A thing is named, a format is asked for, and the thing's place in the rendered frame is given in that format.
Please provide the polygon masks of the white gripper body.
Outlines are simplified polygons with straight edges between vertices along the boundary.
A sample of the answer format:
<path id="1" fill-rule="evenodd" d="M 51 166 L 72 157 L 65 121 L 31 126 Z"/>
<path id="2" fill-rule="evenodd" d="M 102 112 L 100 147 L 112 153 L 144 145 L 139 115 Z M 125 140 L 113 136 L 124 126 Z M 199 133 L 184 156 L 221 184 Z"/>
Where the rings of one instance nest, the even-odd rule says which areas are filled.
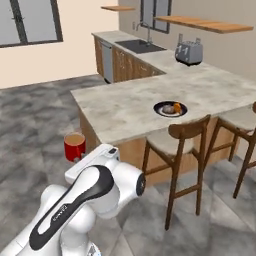
<path id="1" fill-rule="evenodd" d="M 83 171 L 86 167 L 95 164 L 104 164 L 106 162 L 106 158 L 103 156 L 103 154 L 107 149 L 108 146 L 106 144 L 101 144 L 80 161 L 75 163 L 71 168 L 69 168 L 65 172 L 65 180 L 67 183 L 72 184 L 80 172 Z"/>

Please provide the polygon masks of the red mug of coffee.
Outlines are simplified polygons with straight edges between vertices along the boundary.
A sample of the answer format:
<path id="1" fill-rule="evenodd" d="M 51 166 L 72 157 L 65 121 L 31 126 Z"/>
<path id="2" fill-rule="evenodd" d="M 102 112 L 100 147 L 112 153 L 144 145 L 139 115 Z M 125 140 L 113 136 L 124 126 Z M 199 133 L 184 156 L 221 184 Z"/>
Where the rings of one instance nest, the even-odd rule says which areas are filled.
<path id="1" fill-rule="evenodd" d="M 86 152 L 85 136 L 78 132 L 72 132 L 64 137 L 64 152 L 67 160 L 73 162 L 76 158 L 81 159 Z"/>

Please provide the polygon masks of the wooden counter base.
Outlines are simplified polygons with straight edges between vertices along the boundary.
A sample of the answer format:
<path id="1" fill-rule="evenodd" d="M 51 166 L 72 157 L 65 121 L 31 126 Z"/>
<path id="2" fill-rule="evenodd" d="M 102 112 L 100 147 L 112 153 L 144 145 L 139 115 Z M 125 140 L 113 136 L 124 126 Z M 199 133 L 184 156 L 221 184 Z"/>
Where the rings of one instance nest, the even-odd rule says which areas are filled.
<path id="1" fill-rule="evenodd" d="M 78 111 L 80 118 L 80 128 L 82 133 L 86 137 L 86 152 L 90 153 L 95 147 L 100 144 L 100 140 L 94 132 L 94 129 L 90 125 L 86 116 L 81 110 Z M 206 146 L 209 146 L 210 139 L 213 134 L 214 127 L 217 123 L 217 118 L 214 117 L 210 120 L 207 128 L 207 138 Z M 215 146 L 221 146 L 223 144 L 229 143 L 233 140 L 233 134 L 228 130 L 221 128 Z M 145 150 L 145 138 L 133 139 L 123 143 L 116 144 L 119 148 L 120 158 L 122 161 L 130 163 L 137 168 L 142 167 L 144 150 Z M 225 148 L 220 151 L 213 153 L 209 159 L 209 164 L 219 162 L 222 159 L 227 159 L 230 154 L 230 149 Z M 156 167 L 164 166 L 165 162 L 153 151 L 150 151 L 149 161 L 147 165 L 147 170 L 154 169 Z M 181 159 L 181 165 L 179 169 L 179 174 L 182 175 L 187 172 L 191 172 L 197 169 L 197 160 L 192 154 L 183 155 Z M 161 183 L 169 181 L 171 176 L 171 169 L 167 168 L 161 172 L 150 174 L 146 177 L 147 185 L 151 186 L 156 183 Z"/>

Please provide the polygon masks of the black and white plate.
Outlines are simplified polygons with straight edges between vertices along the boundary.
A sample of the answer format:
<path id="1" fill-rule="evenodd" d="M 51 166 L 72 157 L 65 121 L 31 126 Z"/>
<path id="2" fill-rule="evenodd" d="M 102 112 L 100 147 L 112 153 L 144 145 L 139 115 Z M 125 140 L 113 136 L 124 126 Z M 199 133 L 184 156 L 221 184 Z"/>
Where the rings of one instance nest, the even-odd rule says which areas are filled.
<path id="1" fill-rule="evenodd" d="M 159 115 L 161 115 L 161 116 L 164 116 L 164 117 L 180 117 L 180 116 L 185 115 L 185 114 L 187 113 L 188 109 L 187 109 L 187 107 L 186 107 L 184 104 L 182 104 L 182 103 L 180 103 L 180 102 L 178 102 L 178 103 L 180 103 L 180 105 L 181 105 L 181 112 L 180 112 L 180 113 L 176 113 L 176 112 L 174 111 L 173 114 L 166 114 L 166 113 L 164 113 L 164 112 L 162 111 L 162 109 L 163 109 L 163 107 L 164 107 L 165 105 L 172 105 L 172 106 L 173 106 L 174 103 L 176 103 L 176 102 L 177 102 L 177 101 L 162 101 L 162 102 L 156 103 L 156 104 L 154 105 L 153 109 L 154 109 L 154 111 L 155 111 L 157 114 L 159 114 Z"/>

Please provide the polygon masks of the wooden stool with cushion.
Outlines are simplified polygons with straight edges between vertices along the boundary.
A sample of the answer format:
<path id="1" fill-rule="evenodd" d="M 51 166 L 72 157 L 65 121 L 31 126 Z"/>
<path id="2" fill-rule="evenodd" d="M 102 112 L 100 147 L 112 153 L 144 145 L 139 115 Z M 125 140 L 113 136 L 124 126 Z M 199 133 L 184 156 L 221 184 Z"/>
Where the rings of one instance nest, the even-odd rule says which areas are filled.
<path id="1" fill-rule="evenodd" d="M 215 147 L 214 144 L 221 128 L 231 132 L 233 134 L 233 140 Z M 230 149 L 228 160 L 231 161 L 239 138 L 244 139 L 248 143 L 248 148 L 233 192 L 234 199 L 237 198 L 240 191 L 246 170 L 256 167 L 256 160 L 251 160 L 253 151 L 256 148 L 256 101 L 249 106 L 226 111 L 218 116 L 205 156 L 204 165 L 207 165 L 212 153 L 226 148 Z"/>
<path id="2" fill-rule="evenodd" d="M 204 155 L 206 149 L 207 126 L 211 115 L 183 124 L 171 124 L 167 131 L 152 133 L 146 137 L 142 171 L 145 175 L 155 174 L 171 168 L 171 183 L 166 212 L 165 230 L 170 227 L 174 200 L 192 192 L 197 192 L 196 214 L 200 214 Z M 156 153 L 165 165 L 147 170 L 150 151 Z M 182 156 L 192 154 L 198 162 L 197 183 L 181 191 L 176 191 Z"/>

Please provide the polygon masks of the silver dishwasher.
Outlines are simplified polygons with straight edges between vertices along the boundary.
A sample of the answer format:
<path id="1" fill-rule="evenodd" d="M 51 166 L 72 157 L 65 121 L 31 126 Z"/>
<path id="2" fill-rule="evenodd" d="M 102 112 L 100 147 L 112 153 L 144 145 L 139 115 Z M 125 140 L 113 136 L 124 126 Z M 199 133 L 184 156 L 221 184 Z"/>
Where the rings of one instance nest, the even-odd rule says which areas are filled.
<path id="1" fill-rule="evenodd" d="M 102 58 L 104 79 L 109 83 L 113 82 L 112 45 L 102 41 Z"/>

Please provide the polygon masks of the wooden cupboard run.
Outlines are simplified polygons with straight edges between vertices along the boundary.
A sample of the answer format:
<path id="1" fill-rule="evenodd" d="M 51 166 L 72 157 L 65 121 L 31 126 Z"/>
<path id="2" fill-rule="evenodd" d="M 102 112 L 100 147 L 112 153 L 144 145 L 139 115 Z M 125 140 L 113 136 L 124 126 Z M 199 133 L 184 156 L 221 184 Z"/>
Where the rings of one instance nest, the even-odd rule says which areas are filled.
<path id="1" fill-rule="evenodd" d="M 104 78 L 102 39 L 94 37 L 97 72 Z M 113 82 L 146 78 L 162 75 L 163 72 L 138 59 L 130 53 L 112 45 Z"/>

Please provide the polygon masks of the dark sink basin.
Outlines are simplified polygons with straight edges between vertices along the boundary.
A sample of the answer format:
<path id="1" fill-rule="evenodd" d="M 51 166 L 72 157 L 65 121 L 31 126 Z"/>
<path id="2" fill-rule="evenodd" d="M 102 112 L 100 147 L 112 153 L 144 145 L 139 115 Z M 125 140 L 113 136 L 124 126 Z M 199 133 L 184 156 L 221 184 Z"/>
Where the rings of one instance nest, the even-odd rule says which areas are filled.
<path id="1" fill-rule="evenodd" d="M 156 46 L 141 39 L 117 41 L 117 44 L 136 54 L 165 51 L 165 48 Z"/>

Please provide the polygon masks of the silver tap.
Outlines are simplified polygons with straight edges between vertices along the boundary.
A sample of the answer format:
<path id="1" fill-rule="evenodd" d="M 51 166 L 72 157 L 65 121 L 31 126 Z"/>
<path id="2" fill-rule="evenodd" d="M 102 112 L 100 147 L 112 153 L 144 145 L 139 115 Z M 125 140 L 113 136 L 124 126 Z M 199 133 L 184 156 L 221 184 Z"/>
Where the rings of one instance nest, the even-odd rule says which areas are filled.
<path id="1" fill-rule="evenodd" d="M 136 31 L 138 31 L 140 26 L 144 26 L 147 28 L 147 45 L 152 44 L 152 39 L 151 39 L 151 35 L 150 35 L 150 25 L 144 21 L 140 21 L 137 25 L 136 25 Z"/>

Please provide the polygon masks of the silver toaster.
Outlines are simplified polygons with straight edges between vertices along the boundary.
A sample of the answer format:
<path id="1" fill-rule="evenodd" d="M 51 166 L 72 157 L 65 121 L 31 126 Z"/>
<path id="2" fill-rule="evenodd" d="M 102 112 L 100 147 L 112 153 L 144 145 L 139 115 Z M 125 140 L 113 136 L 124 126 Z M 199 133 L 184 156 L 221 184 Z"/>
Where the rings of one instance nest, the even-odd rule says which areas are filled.
<path id="1" fill-rule="evenodd" d="M 184 41 L 183 35 L 179 34 L 175 59 L 187 66 L 199 65 L 203 60 L 201 39 L 197 38 L 195 41 Z"/>

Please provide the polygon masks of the large dark-framed window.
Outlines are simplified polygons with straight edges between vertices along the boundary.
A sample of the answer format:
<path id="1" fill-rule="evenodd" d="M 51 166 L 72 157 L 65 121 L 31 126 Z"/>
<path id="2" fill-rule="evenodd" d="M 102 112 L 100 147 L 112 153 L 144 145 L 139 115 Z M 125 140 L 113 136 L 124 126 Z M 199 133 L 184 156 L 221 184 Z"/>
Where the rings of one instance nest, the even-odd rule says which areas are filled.
<path id="1" fill-rule="evenodd" d="M 57 0 L 0 0 L 0 48 L 62 41 Z"/>

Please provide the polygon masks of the narrow dark-framed window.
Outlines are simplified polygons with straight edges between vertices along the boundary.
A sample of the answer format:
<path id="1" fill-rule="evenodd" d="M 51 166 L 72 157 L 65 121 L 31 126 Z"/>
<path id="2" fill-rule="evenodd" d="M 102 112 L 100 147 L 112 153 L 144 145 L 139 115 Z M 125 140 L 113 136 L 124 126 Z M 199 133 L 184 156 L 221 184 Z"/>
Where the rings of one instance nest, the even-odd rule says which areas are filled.
<path id="1" fill-rule="evenodd" d="M 168 34 L 170 25 L 167 22 L 156 20 L 156 17 L 169 16 L 171 6 L 172 0 L 141 0 L 140 21 L 142 27 L 150 26 L 154 31 Z"/>

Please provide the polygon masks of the short wooden wall shelf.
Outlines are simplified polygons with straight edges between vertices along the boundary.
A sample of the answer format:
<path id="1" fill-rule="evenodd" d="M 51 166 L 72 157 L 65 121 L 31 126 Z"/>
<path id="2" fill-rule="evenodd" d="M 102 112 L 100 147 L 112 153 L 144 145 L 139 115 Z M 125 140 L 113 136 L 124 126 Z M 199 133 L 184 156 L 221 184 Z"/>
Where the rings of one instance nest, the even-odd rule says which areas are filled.
<path id="1" fill-rule="evenodd" d="M 131 6 L 101 6 L 103 10 L 114 11 L 114 12 L 125 12 L 125 11 L 134 11 L 135 7 Z"/>

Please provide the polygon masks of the long wooden wall shelf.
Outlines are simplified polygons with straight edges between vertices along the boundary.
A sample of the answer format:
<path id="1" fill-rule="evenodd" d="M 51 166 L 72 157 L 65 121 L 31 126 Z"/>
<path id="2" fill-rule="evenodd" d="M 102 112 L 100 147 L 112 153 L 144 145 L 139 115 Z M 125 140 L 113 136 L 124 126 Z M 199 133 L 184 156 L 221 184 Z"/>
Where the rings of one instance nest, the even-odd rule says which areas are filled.
<path id="1" fill-rule="evenodd" d="M 205 20 L 188 16 L 157 16 L 155 17 L 155 20 L 218 34 L 247 32 L 254 29 L 253 26 L 249 25 L 231 24 L 227 22 Z"/>

